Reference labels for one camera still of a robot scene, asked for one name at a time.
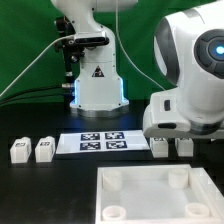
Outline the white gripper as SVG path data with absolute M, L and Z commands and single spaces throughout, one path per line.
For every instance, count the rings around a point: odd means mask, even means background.
M 189 121 L 177 110 L 176 91 L 168 90 L 151 95 L 143 115 L 143 134 L 147 138 L 224 139 L 224 122 Z

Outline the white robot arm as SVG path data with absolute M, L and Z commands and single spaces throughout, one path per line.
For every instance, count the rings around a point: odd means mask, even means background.
M 115 36 L 93 14 L 126 10 L 138 0 L 51 2 L 75 29 L 68 40 L 80 75 L 70 107 L 84 116 L 106 116 L 127 106 L 116 71 Z M 151 95 L 144 135 L 224 138 L 224 0 L 163 17 L 154 33 L 154 55 L 175 87 Z

